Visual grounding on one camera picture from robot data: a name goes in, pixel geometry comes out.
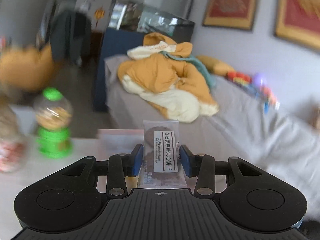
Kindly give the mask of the brown biscuit pack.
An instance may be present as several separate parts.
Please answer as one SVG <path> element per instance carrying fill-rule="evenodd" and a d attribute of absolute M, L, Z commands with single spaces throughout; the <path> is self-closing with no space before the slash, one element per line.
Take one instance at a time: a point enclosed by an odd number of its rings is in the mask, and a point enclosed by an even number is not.
<path fill-rule="evenodd" d="M 179 122 L 143 121 L 144 156 L 137 186 L 142 189 L 187 187 L 180 161 Z"/>

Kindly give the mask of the white fringed table cloth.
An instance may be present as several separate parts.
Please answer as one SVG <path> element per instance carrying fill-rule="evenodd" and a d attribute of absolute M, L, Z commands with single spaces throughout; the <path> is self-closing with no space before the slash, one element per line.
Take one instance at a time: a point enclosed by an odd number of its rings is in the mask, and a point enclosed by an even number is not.
<path fill-rule="evenodd" d="M 13 204 L 23 188 L 85 156 L 97 156 L 98 139 L 73 138 L 71 145 L 70 155 L 50 159 L 39 152 L 35 137 L 28 138 L 26 155 L 21 166 L 15 171 L 1 173 L 1 225 L 14 227 L 18 224 Z"/>

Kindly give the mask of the orange cream quilt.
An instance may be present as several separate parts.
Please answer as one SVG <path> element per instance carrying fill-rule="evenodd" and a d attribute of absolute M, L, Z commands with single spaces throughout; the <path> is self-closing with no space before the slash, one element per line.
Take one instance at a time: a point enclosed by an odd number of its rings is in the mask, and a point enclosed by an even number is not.
<path fill-rule="evenodd" d="M 141 46 L 127 51 L 129 60 L 118 67 L 120 83 L 167 119 L 191 123 L 213 116 L 219 111 L 211 95 L 215 81 L 192 49 L 190 42 L 149 33 Z"/>

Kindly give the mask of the green gumball machine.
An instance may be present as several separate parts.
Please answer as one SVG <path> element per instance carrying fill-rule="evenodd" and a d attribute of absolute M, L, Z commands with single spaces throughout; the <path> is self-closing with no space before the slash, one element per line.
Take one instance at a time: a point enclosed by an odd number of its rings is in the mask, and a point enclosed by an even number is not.
<path fill-rule="evenodd" d="M 48 158 L 63 158 L 70 154 L 71 133 L 69 125 L 73 107 L 69 100 L 54 87 L 47 87 L 34 102 L 38 123 L 39 151 Z"/>

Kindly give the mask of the colourful toy blocks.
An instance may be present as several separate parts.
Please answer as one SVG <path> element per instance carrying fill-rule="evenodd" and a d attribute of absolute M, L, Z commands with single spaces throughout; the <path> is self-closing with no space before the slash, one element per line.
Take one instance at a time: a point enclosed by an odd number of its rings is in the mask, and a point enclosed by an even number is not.
<path fill-rule="evenodd" d="M 231 71 L 226 74 L 226 79 L 242 88 L 250 96 L 259 99 L 264 103 L 264 112 L 267 113 L 272 107 L 276 110 L 280 107 L 272 90 L 266 85 L 265 79 L 259 74 L 253 77 L 242 72 Z"/>

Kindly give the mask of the yellow cushion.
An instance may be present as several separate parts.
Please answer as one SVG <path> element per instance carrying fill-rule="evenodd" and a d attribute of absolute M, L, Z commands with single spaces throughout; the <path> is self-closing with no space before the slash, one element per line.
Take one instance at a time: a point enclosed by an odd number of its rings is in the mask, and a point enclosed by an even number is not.
<path fill-rule="evenodd" d="M 198 55 L 196 58 L 200 60 L 207 70 L 212 74 L 226 76 L 229 72 L 235 71 L 232 66 L 216 58 L 205 55 Z"/>

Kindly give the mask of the plastic jar red label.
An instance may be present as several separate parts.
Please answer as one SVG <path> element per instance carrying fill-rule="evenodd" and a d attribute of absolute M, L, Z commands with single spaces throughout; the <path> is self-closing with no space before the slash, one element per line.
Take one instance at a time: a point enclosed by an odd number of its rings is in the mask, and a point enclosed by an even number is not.
<path fill-rule="evenodd" d="M 24 159 L 26 138 L 21 132 L 17 115 L 1 95 L 1 172 L 17 170 Z"/>

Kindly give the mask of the dark blue cabinet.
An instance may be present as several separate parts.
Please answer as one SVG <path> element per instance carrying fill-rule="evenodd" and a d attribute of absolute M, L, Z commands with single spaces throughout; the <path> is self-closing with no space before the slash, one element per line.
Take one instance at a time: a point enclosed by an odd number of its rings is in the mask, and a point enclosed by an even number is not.
<path fill-rule="evenodd" d="M 127 51 L 143 44 L 144 33 L 106 29 L 93 80 L 92 107 L 96 112 L 108 111 L 108 89 L 117 79 L 119 65 L 129 59 Z"/>

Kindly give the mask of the hanging dark jacket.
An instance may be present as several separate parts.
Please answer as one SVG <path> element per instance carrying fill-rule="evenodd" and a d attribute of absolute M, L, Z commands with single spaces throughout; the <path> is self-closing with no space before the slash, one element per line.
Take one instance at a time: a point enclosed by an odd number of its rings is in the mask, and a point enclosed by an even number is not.
<path fill-rule="evenodd" d="M 91 20 L 83 13 L 64 10 L 51 23 L 49 42 L 56 62 L 76 63 L 90 51 Z"/>

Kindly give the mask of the glass fish tank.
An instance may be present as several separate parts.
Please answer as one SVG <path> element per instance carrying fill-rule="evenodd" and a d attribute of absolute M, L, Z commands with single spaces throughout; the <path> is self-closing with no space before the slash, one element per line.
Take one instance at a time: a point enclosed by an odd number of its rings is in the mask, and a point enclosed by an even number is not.
<path fill-rule="evenodd" d="M 108 27 L 137 33 L 158 32 L 177 43 L 189 42 L 195 23 L 189 20 L 194 0 L 112 0 Z"/>

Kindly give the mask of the gold framed red picture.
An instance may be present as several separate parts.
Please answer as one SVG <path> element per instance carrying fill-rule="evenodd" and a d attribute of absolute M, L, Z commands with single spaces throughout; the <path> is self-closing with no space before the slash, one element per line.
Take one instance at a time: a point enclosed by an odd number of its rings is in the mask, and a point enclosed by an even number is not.
<path fill-rule="evenodd" d="M 202 25 L 251 31 L 257 3 L 258 0 L 208 0 Z"/>

